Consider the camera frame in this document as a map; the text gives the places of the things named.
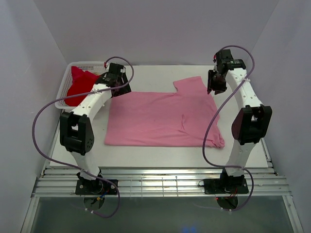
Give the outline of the pink t shirt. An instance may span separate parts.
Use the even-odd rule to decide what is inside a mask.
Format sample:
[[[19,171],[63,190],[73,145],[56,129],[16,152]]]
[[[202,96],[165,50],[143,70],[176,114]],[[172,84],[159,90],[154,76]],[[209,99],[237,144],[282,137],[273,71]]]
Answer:
[[[104,143],[110,146],[225,146],[215,121],[217,107],[200,76],[174,81],[175,92],[130,92],[110,104]]]

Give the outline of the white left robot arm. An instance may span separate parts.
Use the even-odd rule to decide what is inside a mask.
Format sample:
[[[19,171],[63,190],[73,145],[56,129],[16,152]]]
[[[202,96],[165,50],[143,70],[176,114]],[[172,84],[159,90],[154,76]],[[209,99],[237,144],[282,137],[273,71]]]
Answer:
[[[102,180],[97,178],[101,171],[91,153],[95,142],[92,121],[110,98],[131,92],[123,65],[105,63],[104,68],[101,75],[71,68],[73,81],[65,103],[73,109],[60,116],[60,144],[75,159],[80,169],[78,177],[87,181],[86,188],[92,194],[103,189]]]

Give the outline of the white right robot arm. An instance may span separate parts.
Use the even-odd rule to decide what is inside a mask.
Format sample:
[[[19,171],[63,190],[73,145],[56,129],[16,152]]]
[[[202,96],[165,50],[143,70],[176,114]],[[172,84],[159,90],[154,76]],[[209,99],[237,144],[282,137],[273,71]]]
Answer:
[[[213,62],[214,69],[207,73],[207,92],[218,95],[229,86],[232,89],[230,97],[235,98],[239,108],[231,126],[233,148],[219,181],[220,189],[230,193],[243,180],[244,168],[252,149],[267,133],[272,108],[258,99],[244,61],[234,59],[229,48],[219,50]]]

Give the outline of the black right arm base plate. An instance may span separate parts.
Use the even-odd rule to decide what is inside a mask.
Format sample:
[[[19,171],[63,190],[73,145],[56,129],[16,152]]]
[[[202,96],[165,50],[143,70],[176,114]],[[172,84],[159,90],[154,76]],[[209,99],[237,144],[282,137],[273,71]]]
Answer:
[[[204,188],[205,194],[248,194],[246,179],[237,183],[224,183],[221,179],[203,179],[198,183],[199,187]]]

